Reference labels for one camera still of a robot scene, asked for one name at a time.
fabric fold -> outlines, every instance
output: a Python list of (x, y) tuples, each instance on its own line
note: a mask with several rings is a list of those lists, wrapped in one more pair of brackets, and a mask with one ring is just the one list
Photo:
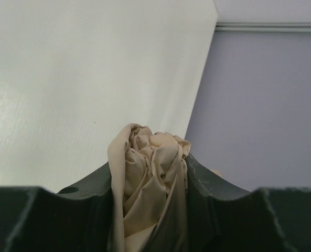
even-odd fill
[(188, 251), (190, 143), (128, 124), (108, 148), (114, 213), (112, 251)]

light purple wall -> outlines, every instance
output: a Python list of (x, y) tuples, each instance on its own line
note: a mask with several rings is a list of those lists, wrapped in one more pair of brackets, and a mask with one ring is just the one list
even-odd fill
[(311, 35), (216, 33), (186, 139), (237, 186), (311, 186)]

white wall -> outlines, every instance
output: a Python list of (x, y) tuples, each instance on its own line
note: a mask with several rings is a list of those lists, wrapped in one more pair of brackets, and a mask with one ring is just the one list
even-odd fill
[(311, 186), (311, 35), (216, 33), (186, 138), (247, 190)]
[(219, 22), (311, 23), (311, 0), (215, 0)]
[(0, 185), (57, 191), (130, 122), (184, 137), (212, 1), (0, 0)]

ceiling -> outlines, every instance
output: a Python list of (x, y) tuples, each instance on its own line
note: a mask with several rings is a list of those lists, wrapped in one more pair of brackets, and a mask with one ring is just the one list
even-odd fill
[(311, 0), (214, 0), (218, 22), (311, 23)]

textured white surface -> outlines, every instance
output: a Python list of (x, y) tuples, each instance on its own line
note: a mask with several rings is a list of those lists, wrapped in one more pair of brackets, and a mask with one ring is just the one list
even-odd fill
[(1, 1), (0, 185), (57, 191), (130, 122), (184, 137), (212, 1)]
[(311, 0), (215, 0), (219, 22), (311, 23)]

